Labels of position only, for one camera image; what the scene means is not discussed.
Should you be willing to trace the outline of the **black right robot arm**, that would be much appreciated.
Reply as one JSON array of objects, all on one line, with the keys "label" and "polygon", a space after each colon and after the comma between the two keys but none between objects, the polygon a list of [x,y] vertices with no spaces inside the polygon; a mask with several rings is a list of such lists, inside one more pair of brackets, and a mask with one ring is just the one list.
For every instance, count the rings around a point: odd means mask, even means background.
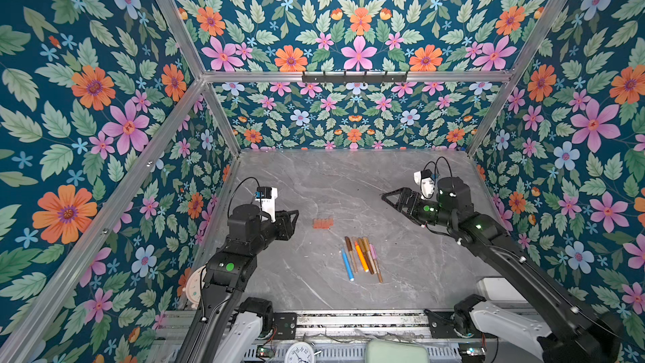
[{"label": "black right robot arm", "polygon": [[455,304],[458,335],[492,334],[542,362],[616,361],[624,330],[621,319],[597,314],[525,257],[500,223],[475,211],[470,187],[462,179],[443,177],[430,195],[399,188],[381,198],[415,225],[445,227],[446,235],[500,273],[537,314],[530,319],[473,294]]}]

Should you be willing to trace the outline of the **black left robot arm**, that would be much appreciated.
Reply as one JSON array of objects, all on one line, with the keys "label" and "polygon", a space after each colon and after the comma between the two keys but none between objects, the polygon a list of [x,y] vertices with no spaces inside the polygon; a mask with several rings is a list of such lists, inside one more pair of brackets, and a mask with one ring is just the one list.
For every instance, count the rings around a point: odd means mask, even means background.
[{"label": "black left robot arm", "polygon": [[258,266],[258,255],[275,240],[290,240],[298,217],[297,210],[270,214],[255,203],[233,210],[225,242],[198,275],[200,299],[178,362],[215,362],[224,356],[224,331]]}]

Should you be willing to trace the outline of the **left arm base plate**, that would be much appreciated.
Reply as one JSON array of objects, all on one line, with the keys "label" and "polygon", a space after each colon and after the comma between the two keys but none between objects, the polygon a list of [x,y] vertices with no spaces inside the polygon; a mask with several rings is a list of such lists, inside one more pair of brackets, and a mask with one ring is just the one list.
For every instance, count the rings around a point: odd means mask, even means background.
[{"label": "left arm base plate", "polygon": [[257,340],[295,339],[297,320],[296,313],[277,313],[270,300],[249,297],[233,314],[230,333],[255,334]]}]

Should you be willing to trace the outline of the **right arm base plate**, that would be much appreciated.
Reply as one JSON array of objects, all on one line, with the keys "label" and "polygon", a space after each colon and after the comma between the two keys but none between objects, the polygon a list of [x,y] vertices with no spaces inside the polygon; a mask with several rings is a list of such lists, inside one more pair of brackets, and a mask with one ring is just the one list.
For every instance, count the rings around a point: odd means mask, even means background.
[{"label": "right arm base plate", "polygon": [[450,311],[424,309],[423,314],[428,319],[428,328],[433,339],[474,339],[482,335],[495,339],[496,335],[481,332],[471,317],[475,306],[483,302],[486,302],[484,297],[472,294],[458,302]]}]

